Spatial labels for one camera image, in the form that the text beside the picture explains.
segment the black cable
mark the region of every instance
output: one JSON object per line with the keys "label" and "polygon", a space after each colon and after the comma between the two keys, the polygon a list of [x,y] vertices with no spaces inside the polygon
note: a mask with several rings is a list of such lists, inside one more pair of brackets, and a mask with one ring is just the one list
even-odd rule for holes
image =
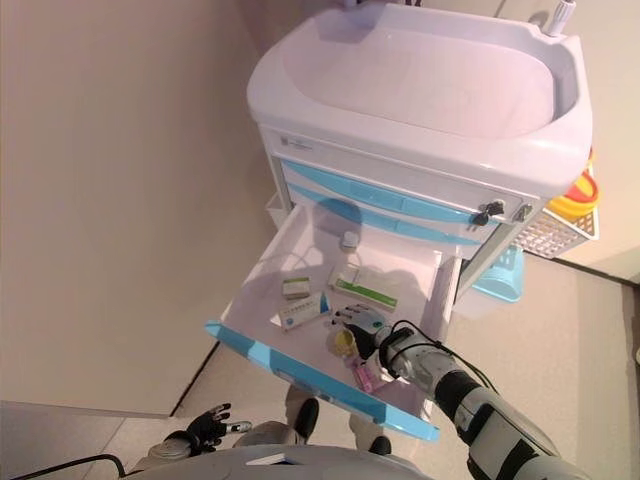
{"label": "black cable", "polygon": [[[423,337],[425,337],[427,340],[429,340],[429,342],[431,342],[431,344],[427,344],[427,343],[416,343],[414,345],[410,345],[409,347],[403,348],[402,350],[400,350],[399,353],[404,352],[405,350],[408,350],[409,348],[412,348],[413,346],[425,346],[425,345],[429,345],[429,346],[433,346],[436,347],[440,350],[442,350],[445,353],[448,353],[449,355],[451,355],[454,358],[457,358],[458,360],[460,360],[469,370],[471,370],[482,382],[482,384],[487,387],[490,388],[491,390],[493,390],[495,393],[497,393],[498,395],[500,395],[498,393],[498,389],[496,389],[496,387],[493,385],[493,382],[491,382],[491,380],[489,379],[489,377],[487,377],[485,375],[485,373],[480,370],[478,367],[476,367],[475,365],[473,365],[471,362],[468,362],[467,360],[465,360],[464,358],[462,358],[460,355],[458,355],[456,352],[454,352],[453,350],[451,350],[448,347],[445,347],[444,345],[442,345],[441,342],[434,340],[433,338],[431,338],[429,335],[427,335],[426,333],[424,333],[422,331],[422,329],[418,328],[418,326],[409,321],[409,320],[398,320],[396,323],[393,324],[393,326],[391,327],[391,332],[393,333],[396,329],[396,327],[402,323],[406,323],[408,325],[411,325],[411,327],[418,333],[420,333],[420,335],[422,335]],[[391,359],[391,361],[389,362],[389,365],[393,365],[393,360],[395,360],[395,358],[398,356],[398,353],[396,353],[393,358]]]}
{"label": "black cable", "polygon": [[54,465],[53,467],[45,468],[42,470],[38,470],[37,472],[27,473],[26,475],[20,475],[19,477],[14,477],[11,480],[28,480],[29,478],[36,478],[42,475],[48,475],[49,473],[57,472],[58,470],[64,470],[65,468],[75,467],[76,465],[82,465],[83,463],[95,462],[97,460],[109,460],[116,465],[118,469],[118,478],[124,478],[127,476],[127,473],[124,470],[124,465],[118,457],[115,455],[109,455],[108,453],[102,453],[100,455],[93,455],[91,457],[78,458],[77,460],[72,460],[71,462],[61,463],[60,465]]}

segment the robotic hand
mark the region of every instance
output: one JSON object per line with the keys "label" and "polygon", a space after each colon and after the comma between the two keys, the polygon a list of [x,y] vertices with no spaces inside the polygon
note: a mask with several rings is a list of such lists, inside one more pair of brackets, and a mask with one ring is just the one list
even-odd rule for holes
{"label": "robotic hand", "polygon": [[251,430],[251,422],[223,423],[231,416],[230,403],[223,403],[196,417],[186,430],[177,430],[165,438],[164,442],[149,449],[132,472],[147,470],[195,457],[201,453],[215,452],[228,433],[245,433]]}
{"label": "robotic hand", "polygon": [[[478,383],[456,362],[455,352],[401,320],[391,327],[366,305],[336,312],[334,321],[349,329],[360,355],[378,351],[380,364],[395,378],[423,390],[454,423],[469,446],[467,466],[476,480],[587,480],[563,461],[551,440],[498,395],[481,372]],[[410,327],[396,328],[402,324]]]}

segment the black glove hand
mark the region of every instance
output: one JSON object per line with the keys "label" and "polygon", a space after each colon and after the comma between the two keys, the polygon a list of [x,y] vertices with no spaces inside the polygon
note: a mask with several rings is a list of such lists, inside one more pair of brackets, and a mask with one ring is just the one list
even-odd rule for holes
{"label": "black glove hand", "polygon": [[189,424],[186,431],[173,432],[167,437],[183,438],[191,445],[191,456],[200,455],[202,452],[215,452],[217,445],[222,443],[221,438],[227,434],[227,425],[222,423],[231,416],[227,410],[230,403],[224,403],[203,413]]}

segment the open drawer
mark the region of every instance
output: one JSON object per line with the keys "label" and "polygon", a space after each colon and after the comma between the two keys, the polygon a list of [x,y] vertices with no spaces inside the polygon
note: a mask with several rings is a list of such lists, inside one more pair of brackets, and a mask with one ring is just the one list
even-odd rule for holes
{"label": "open drawer", "polygon": [[[360,234],[352,254],[339,247],[347,230]],[[330,316],[287,332],[277,325],[277,312],[287,304],[281,293],[287,278],[309,277],[311,291],[324,290],[334,311],[362,303],[327,285],[334,266],[345,260],[382,271],[402,285],[395,311],[382,312],[390,324],[409,319],[444,340],[461,260],[430,249],[426,242],[358,225],[321,204],[294,208],[221,322],[209,323],[207,330],[250,361],[320,398],[382,426],[436,440],[438,429],[429,423],[431,404],[414,386],[396,380],[373,394],[358,389],[352,371],[328,348],[336,328]]]}

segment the robotic arm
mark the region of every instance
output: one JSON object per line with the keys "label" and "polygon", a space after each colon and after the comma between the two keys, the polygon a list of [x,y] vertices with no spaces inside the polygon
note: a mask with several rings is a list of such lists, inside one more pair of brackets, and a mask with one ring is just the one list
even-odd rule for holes
{"label": "robotic arm", "polygon": [[394,377],[423,390],[453,422],[469,446],[467,466],[476,480],[588,480],[563,461],[551,440],[495,391],[478,383],[454,352],[413,328],[380,325],[383,317],[364,305],[338,312],[360,352],[378,349],[380,363]]}

